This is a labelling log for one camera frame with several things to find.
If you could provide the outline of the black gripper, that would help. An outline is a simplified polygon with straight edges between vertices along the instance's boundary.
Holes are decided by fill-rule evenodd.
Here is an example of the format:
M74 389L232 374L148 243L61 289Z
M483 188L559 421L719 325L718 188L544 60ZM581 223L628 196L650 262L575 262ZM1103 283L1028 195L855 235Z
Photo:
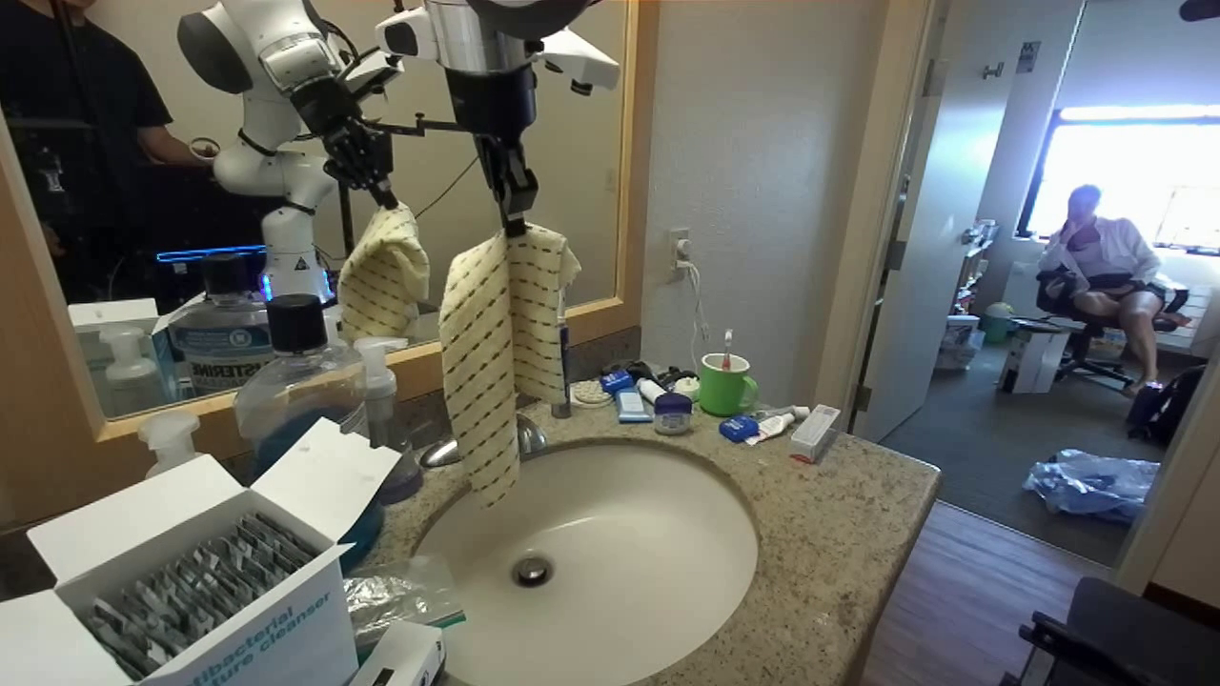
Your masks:
M534 72L493 72L493 76L467 76L451 72L447 76L455 120L478 139L478 157L483 168L483 177L502 191L499 221L506 235L525 235L525 213L534 204L534 171L523 151L523 133L534 120Z

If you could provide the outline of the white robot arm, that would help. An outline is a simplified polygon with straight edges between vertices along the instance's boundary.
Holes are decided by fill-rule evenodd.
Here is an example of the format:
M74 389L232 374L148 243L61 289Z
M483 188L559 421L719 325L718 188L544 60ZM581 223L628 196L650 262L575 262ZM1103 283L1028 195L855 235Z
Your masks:
M564 76L575 94L612 91L623 63L572 24L595 0L419 0L379 24L381 46L447 72L455 124L478 144L506 235L525 232L537 176L523 133L537 118L534 63Z

